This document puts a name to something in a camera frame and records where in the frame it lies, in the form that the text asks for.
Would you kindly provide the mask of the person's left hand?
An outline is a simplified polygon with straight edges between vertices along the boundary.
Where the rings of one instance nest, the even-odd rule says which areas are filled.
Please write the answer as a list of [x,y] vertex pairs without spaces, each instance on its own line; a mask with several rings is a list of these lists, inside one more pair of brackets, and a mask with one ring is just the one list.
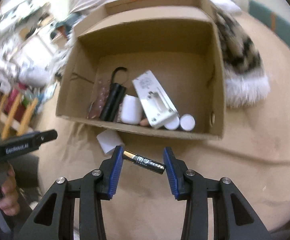
[[13,217],[20,212],[20,205],[18,203],[19,194],[17,191],[15,172],[11,164],[9,164],[7,174],[7,179],[1,187],[4,197],[0,200],[0,209],[5,215]]

